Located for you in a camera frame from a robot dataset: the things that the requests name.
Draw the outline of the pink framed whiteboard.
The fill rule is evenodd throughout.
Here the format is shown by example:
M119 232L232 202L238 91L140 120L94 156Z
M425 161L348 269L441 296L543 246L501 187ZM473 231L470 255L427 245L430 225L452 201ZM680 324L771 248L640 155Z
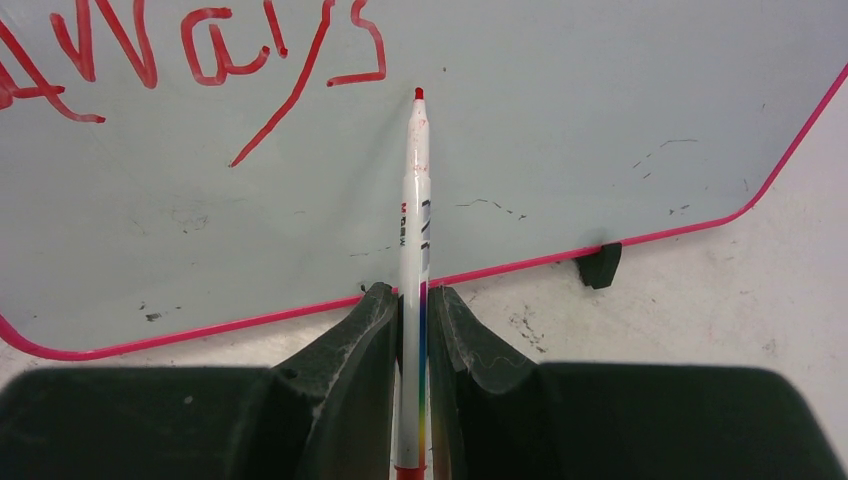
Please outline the pink framed whiteboard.
M5 1L1 336L83 360L737 218L847 75L843 1Z

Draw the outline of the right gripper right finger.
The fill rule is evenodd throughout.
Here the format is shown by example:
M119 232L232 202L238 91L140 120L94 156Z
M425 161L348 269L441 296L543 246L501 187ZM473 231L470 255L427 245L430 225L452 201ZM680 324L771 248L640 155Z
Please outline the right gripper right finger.
M843 479L798 391L758 368L537 363L429 294L437 479Z

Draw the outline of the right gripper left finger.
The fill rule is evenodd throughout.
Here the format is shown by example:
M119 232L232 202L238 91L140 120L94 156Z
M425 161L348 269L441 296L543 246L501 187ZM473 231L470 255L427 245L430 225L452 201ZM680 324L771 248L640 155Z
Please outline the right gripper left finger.
M398 300L273 367L46 368L1 394L5 479L385 479Z

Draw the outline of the white red marker pen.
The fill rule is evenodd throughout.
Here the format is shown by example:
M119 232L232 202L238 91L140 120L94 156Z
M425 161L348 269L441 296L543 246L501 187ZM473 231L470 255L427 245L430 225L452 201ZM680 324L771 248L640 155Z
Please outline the white red marker pen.
M414 90L407 127L399 235L402 323L395 471L422 479L426 469L427 326L431 223L430 124L424 90Z

